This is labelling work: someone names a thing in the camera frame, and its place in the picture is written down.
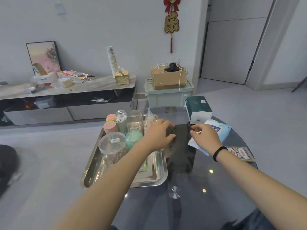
framed floral painting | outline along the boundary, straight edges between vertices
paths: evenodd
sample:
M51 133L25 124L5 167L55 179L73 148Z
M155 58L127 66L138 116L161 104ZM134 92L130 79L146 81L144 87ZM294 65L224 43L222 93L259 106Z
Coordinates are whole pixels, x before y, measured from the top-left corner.
M42 66L47 73L61 71L55 41L29 42L26 45L32 66Z

left hand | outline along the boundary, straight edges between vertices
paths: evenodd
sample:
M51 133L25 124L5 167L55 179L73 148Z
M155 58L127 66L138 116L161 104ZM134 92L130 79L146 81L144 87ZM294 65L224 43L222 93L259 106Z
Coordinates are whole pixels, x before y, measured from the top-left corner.
M174 138L175 134L170 134L166 137L166 129L168 127L174 127L175 125L170 121L159 119L149 126L147 133L140 141L144 147L148 148L150 153L163 149L166 147Z

chair leg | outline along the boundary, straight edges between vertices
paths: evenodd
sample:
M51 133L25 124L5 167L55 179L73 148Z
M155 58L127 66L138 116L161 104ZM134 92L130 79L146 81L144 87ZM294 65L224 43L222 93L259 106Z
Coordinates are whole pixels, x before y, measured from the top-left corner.
M295 87L295 88L291 91L291 93L293 93L295 90L297 90L298 88L300 88L306 81L307 81L307 77L305 77L305 79L302 80L302 81L297 85L297 87Z

blue plastic package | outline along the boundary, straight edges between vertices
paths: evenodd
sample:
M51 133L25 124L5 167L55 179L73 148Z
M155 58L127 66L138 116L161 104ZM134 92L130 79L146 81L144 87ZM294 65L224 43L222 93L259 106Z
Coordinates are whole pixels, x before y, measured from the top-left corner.
M231 130L231 127L228 126L227 124L224 123L219 123L218 121L215 121L213 119L209 119L205 122L205 124L209 124L213 127L213 129L215 129L217 131L217 134L219 135L219 138L221 140L221 142L223 143L223 141L227 138L227 136L229 135L229 132ZM190 139L189 141L189 145L199 149L200 151L202 151L204 154L206 154L207 156L209 156L209 153L207 153L205 150L201 149L195 142L195 140L193 138Z

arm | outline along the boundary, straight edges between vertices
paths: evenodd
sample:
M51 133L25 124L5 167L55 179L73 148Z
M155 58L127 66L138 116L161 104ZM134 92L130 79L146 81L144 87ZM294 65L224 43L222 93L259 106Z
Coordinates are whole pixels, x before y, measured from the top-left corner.
M75 201L55 229L108 229L145 159L175 137L166 137L168 126L174 124L162 119L153 123L143 139Z
M216 131L210 125L197 124L192 126L192 129L202 131L200 135L191 131L191 135L198 146L211 156L222 146ZM228 150L220 151L216 159L276 229L307 229L307 198L242 161Z

